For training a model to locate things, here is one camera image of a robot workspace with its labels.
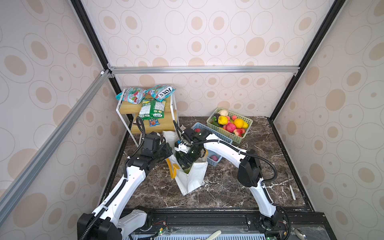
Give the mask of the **white grocery bag yellow handles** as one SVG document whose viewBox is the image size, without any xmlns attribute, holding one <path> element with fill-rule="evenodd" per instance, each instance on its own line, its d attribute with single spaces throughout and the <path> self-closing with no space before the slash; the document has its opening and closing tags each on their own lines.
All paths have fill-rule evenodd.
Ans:
<svg viewBox="0 0 384 240">
<path fill-rule="evenodd" d="M 208 167 L 208 155 L 194 162 L 190 169 L 183 170 L 178 164 L 175 156 L 175 143 L 179 140 L 177 133 L 164 131 L 163 136 L 165 137 L 167 143 L 170 144 L 173 151 L 173 155 L 166 159 L 171 178 L 176 180 L 182 195 L 185 196 L 203 185 Z"/>
</svg>

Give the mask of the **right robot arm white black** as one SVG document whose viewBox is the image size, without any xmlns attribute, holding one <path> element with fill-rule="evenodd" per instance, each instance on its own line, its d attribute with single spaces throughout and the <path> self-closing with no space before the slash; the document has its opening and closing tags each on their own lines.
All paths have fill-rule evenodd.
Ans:
<svg viewBox="0 0 384 240">
<path fill-rule="evenodd" d="M 191 167 L 198 158 L 203 157 L 206 150 L 219 154 L 238 168 L 237 179 L 254 196 L 265 230 L 274 230 L 280 221 L 288 220 L 283 215 L 283 208 L 273 203 L 265 186 L 265 183 L 274 181 L 278 176 L 271 162 L 254 150 L 246 151 L 233 146 L 209 130 L 195 132 L 187 128 L 182 131 L 177 127 L 176 133 L 179 137 L 175 143 L 176 159 L 183 169 Z"/>
</svg>

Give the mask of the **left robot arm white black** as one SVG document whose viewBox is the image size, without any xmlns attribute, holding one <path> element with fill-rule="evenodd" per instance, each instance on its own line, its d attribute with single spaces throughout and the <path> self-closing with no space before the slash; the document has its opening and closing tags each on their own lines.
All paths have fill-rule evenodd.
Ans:
<svg viewBox="0 0 384 240">
<path fill-rule="evenodd" d="M 128 157 L 122 178 L 91 214 L 83 214 L 77 223 L 79 240 L 124 240 L 140 228 L 150 228 L 150 211 L 137 207 L 122 216 L 128 201 L 159 162 L 171 157 L 172 148 L 160 134 L 152 132 Z"/>
</svg>

